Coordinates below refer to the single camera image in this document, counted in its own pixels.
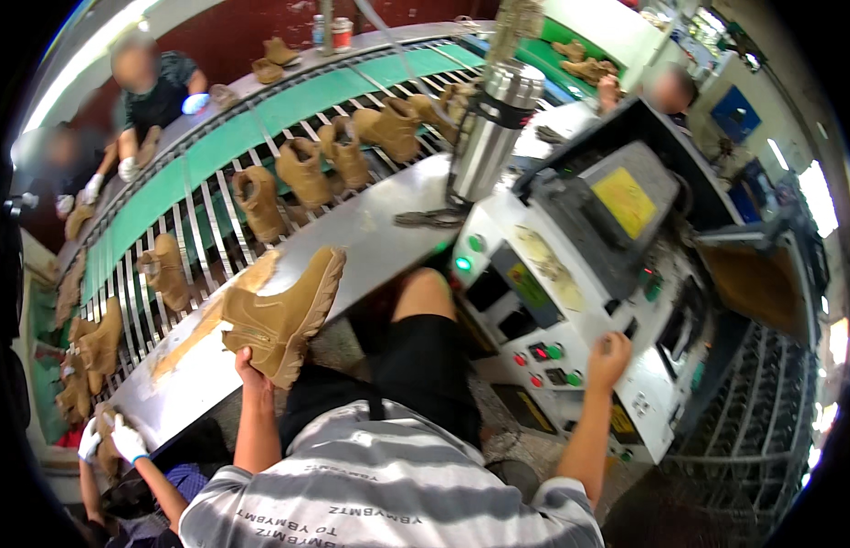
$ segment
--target red wall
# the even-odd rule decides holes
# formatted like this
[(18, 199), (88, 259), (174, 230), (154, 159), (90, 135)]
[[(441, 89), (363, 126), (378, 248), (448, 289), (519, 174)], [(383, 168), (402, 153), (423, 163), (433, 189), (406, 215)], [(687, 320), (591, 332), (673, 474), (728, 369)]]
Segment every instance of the red wall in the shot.
[[(459, 15), (494, 18), (498, 0), (371, 0), (376, 13), (388, 26), (451, 21)], [(157, 39), (162, 51), (178, 50), (196, 60), (210, 83), (233, 82), (251, 72), (251, 61), (264, 56), (263, 41), (282, 38), (289, 47), (311, 47), (312, 16), (320, 12), (317, 0), (224, 0), (184, 21)], [(354, 32), (369, 32), (375, 27), (359, 14), (353, 0), (333, 0), (333, 16), (348, 17)], [(94, 90), (89, 101), (71, 120), (73, 127), (95, 126), (112, 131), (112, 108), (120, 88), (113, 78)], [(42, 204), (54, 202), (48, 185), (34, 184)], [(63, 245), (63, 225), (49, 209), (39, 208), (21, 219), (24, 228), (48, 249), (58, 253)]]

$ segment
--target worker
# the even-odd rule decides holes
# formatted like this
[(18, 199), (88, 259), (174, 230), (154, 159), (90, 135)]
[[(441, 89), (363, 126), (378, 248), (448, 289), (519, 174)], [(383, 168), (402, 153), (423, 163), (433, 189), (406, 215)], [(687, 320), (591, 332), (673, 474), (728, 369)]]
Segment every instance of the worker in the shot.
[(129, 182), (153, 157), (151, 153), (147, 161), (136, 158), (148, 133), (154, 135), (152, 128), (166, 127), (178, 118), (185, 99), (206, 93), (208, 81), (193, 60), (180, 52), (158, 54), (153, 38), (139, 31), (127, 33), (114, 44), (111, 72), (121, 86), (115, 109), (120, 132), (118, 172)]
[(613, 384), (631, 343), (608, 333), (589, 357), (583, 415), (532, 504), (483, 467), (449, 285), (406, 279), (372, 384), (304, 365), (276, 427), (273, 385), (236, 355), (242, 417), (233, 466), (181, 517), (186, 546), (603, 546), (602, 490)]
[(90, 128), (39, 127), (14, 142), (11, 159), (22, 174), (49, 181), (57, 216), (64, 221), (79, 192), (83, 203), (95, 202), (117, 162), (117, 143)]
[(129, 546), (134, 545), (133, 542), (136, 540), (148, 539), (147, 545), (180, 548), (178, 520), (187, 508), (187, 499), (169, 483), (166, 476), (150, 460), (142, 435), (126, 426), (121, 414), (114, 417), (114, 432), (111, 434), (114, 447), (117, 453), (133, 465), (145, 480), (160, 508), (169, 519), (169, 527), (167, 528), (163, 520), (154, 515), (132, 520), (115, 520), (110, 519), (102, 511), (99, 486), (96, 484), (96, 475), (90, 464), (96, 454), (96, 448), (102, 441), (96, 428), (97, 419), (93, 417), (84, 427), (78, 449), (81, 500), (87, 514), (87, 523), (82, 532), (90, 537), (92, 544), (99, 546)]
[[(598, 81), (598, 108), (601, 113), (612, 111), (619, 103), (619, 82), (612, 74)], [(653, 80), (652, 85), (643, 86), (639, 94), (648, 103), (668, 116), (682, 133), (692, 136), (687, 128), (686, 110), (698, 97), (696, 82), (687, 69), (677, 63), (666, 63)]]

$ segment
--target striped t-shirt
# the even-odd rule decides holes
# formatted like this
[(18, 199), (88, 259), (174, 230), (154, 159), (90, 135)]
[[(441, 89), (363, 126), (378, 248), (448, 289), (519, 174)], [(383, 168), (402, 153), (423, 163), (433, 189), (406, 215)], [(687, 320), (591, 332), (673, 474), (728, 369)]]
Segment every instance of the striped t-shirt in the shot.
[(576, 479), (546, 481), (528, 506), (458, 437), (393, 401), (385, 416), (354, 401), (264, 472), (224, 466), (181, 515), (184, 545), (604, 546)]

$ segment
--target white machine panel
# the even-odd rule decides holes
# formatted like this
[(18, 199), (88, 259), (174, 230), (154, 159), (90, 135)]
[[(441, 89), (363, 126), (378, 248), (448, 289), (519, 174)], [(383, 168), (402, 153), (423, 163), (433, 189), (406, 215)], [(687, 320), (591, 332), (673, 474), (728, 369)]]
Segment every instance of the white machine panel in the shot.
[[(508, 257), (514, 263), (509, 269)], [(504, 269), (502, 279), (509, 281), (510, 290), (487, 308), (478, 311), (463, 299), (466, 312), (499, 349), (497, 356), (474, 365), (492, 384), (524, 387), (558, 436), (567, 437), (580, 417), (591, 345), (605, 332), (626, 332), (631, 326), (633, 361), (614, 387), (612, 451), (639, 461), (661, 460), (674, 439), (671, 423), (681, 415), (691, 380), (707, 354), (705, 341), (711, 329), (706, 321), (703, 335), (671, 363), (673, 379), (656, 342), (685, 280), (692, 277), (701, 287), (692, 264), (676, 244), (658, 238), (652, 246), (648, 269), (661, 276), (655, 298), (650, 295), (649, 300), (638, 287), (631, 298), (609, 303), (605, 288), (552, 219), (536, 204), (526, 207), (511, 193), (501, 192), (474, 206), (453, 258), (453, 274), (465, 291), (487, 269), (496, 270), (493, 265)], [(533, 315), (540, 324), (552, 324), (508, 336), (504, 320), (522, 308), (531, 310), (533, 301), (543, 304), (543, 294), (551, 304)], [(553, 305), (558, 321), (549, 318)], [(548, 431), (530, 430), (540, 435)]]

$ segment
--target control panel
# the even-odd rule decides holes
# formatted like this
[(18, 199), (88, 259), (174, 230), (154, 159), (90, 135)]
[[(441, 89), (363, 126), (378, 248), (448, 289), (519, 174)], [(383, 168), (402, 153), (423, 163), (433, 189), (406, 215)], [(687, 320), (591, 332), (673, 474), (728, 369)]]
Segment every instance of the control panel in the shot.
[(633, 293), (613, 299), (549, 215), (503, 193), (474, 206), (453, 260), (465, 312), (498, 349), (476, 371), (530, 401), (518, 409), (542, 416), (525, 417), (532, 433), (567, 438), (582, 412), (590, 348), (605, 332), (623, 332), (633, 359), (614, 387), (611, 447), (661, 460), (712, 328), (704, 305), (684, 300), (695, 302), (689, 295), (702, 284), (682, 249), (658, 238)]

